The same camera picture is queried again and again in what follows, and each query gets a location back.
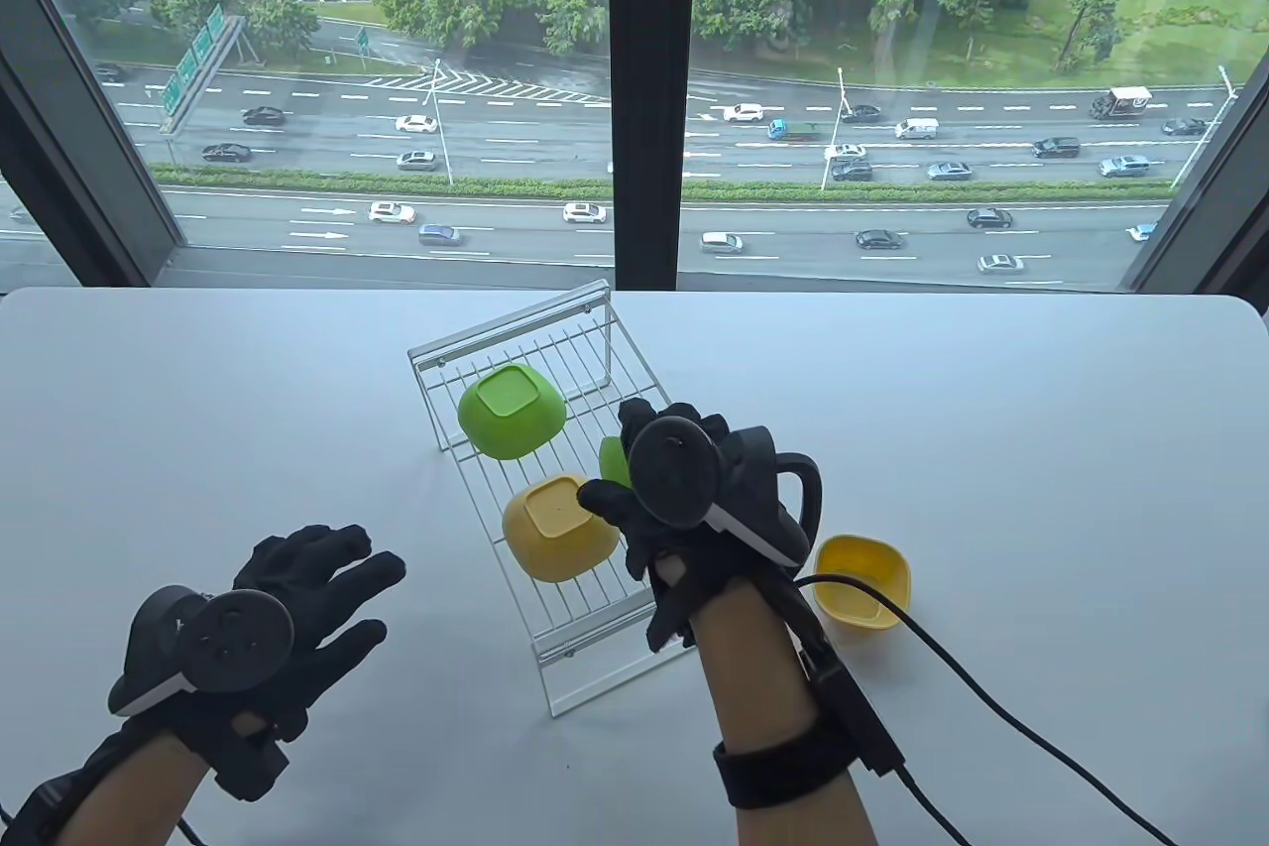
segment road median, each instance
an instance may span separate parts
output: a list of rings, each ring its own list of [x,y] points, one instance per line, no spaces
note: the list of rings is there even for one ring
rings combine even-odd
[[[245,167],[150,166],[159,184],[202,185],[214,189],[277,189],[278,192],[373,194],[452,194],[454,198],[558,198],[563,202],[612,199],[610,180],[567,179],[454,179],[440,175],[368,175],[344,171],[324,175],[303,170],[245,170]],[[1148,183],[964,183],[964,184],[816,184],[798,183],[683,183],[684,202],[775,202],[840,205],[840,203],[1010,203],[1010,202],[1167,202],[1167,180]]]

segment green road sign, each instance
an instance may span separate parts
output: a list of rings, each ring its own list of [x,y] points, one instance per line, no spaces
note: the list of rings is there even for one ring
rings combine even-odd
[[[185,89],[189,89],[192,81],[194,81],[194,75],[198,71],[198,61],[194,58],[193,52],[185,52],[184,57],[180,57],[180,62],[176,66],[176,75],[180,76],[180,84]]]
[[[199,62],[206,61],[208,53],[212,52],[212,34],[208,33],[207,27],[198,30],[198,34],[194,38],[193,49],[194,57],[198,58]]]
[[[162,112],[166,112],[168,115],[175,115],[176,107],[180,104],[180,98],[184,93],[185,88],[180,84],[180,80],[175,75],[171,76],[168,80],[168,85],[162,88]]]

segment dish rack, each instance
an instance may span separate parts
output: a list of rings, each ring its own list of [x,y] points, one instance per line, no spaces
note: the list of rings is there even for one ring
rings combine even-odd
[[[442,453],[449,453],[483,525],[542,679],[558,717],[640,674],[679,657],[675,643],[654,654],[643,629],[652,589],[626,571],[626,540],[607,562],[567,582],[524,573],[503,538],[503,510],[528,485],[571,473],[599,476],[599,441],[619,436],[617,407],[643,397],[656,410],[669,398],[617,317],[612,288],[594,280],[552,301],[473,326],[409,351]],[[533,367],[562,393],[561,433],[530,455],[495,460],[477,452],[458,426],[458,401],[481,375],[508,364]]]

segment bowl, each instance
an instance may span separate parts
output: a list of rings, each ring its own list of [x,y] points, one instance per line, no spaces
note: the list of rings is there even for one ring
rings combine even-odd
[[[617,550],[618,531],[577,505],[579,476],[555,476],[518,492],[503,510],[503,538],[539,582],[567,582]]]
[[[519,459],[563,429],[563,397],[533,367],[509,364],[482,375],[458,401],[458,425],[491,459]]]
[[[860,534],[834,534],[815,557],[819,573],[848,575],[871,585],[904,611],[912,604],[912,569],[897,548]],[[882,630],[898,624],[898,616],[874,597],[849,585],[820,583],[815,600],[832,620],[855,628]]]
[[[631,468],[618,436],[605,436],[599,441],[599,478],[631,488]]]

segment window glass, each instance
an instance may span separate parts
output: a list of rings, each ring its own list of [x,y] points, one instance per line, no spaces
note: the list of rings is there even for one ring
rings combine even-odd
[[[680,270],[1118,289],[1264,56],[1265,1],[694,0]],[[1053,136],[1079,153],[1037,153]],[[834,175],[843,143],[871,180]],[[971,228],[987,205],[1011,226]],[[982,274],[996,252],[1023,270]]]
[[[0,176],[0,293],[18,288],[75,288],[79,280]]]
[[[194,246],[612,266],[608,0],[53,1]]]

